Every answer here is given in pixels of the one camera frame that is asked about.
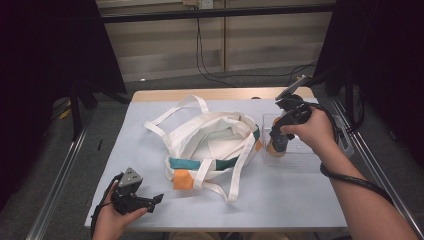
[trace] hand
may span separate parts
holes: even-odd
[[[140,218],[147,212],[147,208],[140,208],[125,215],[118,213],[115,208],[113,208],[113,204],[111,204],[112,192],[116,188],[116,185],[117,182],[115,182],[110,188],[105,202],[103,203],[107,205],[103,206],[100,210],[93,239],[119,239],[128,224]]]
[[[329,143],[334,142],[331,122],[325,112],[317,108],[312,108],[312,115],[306,123],[285,125],[280,130],[284,134],[298,135],[300,140],[311,147],[315,153]]]

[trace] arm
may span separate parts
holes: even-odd
[[[116,212],[113,208],[113,204],[108,204],[111,202],[112,192],[116,188],[116,184],[117,183],[115,182],[114,185],[112,185],[106,196],[105,202],[103,203],[107,205],[102,207],[102,210],[99,213],[93,240],[119,239],[128,224],[140,218],[147,212],[147,208],[140,208],[126,215],[121,215]]]
[[[302,125],[283,126],[299,136],[331,172],[365,179],[334,141],[324,112],[313,109]],[[379,194],[354,184],[330,179],[353,239],[418,239],[405,219]]]

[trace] table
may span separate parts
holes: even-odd
[[[127,230],[345,230],[347,225],[343,213],[329,180],[319,172],[318,160],[307,168],[290,168],[282,164],[264,164],[262,153],[258,153],[242,170],[238,200],[229,204],[220,195],[206,189],[173,190],[172,183],[164,176],[165,146],[159,137],[142,126],[145,120],[154,119],[189,94],[203,97],[211,111],[239,110],[262,125],[264,113],[281,113],[273,99],[283,89],[190,89],[135,93],[99,181],[85,226],[90,225],[94,207],[113,176],[131,166],[144,177],[138,196],[165,195],[154,213],[133,222]],[[309,88],[299,88],[296,94],[305,100],[314,100]],[[249,100],[252,97],[261,100]],[[224,190],[230,177],[223,176],[217,180]]]

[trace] person's left hand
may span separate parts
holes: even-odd
[[[147,212],[147,208],[140,208],[125,215],[118,213],[111,203],[112,192],[116,186],[117,182],[112,185],[106,196],[105,202],[103,203],[106,205],[100,210],[93,239],[119,239],[128,224],[140,218]]]

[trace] wall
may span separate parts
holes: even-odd
[[[214,8],[332,2],[215,0]],[[102,15],[191,9],[182,0],[97,4]],[[209,72],[310,63],[318,59],[330,18],[331,13],[311,13],[200,19],[204,63]],[[106,29],[126,82],[198,73],[196,19],[107,24]]]

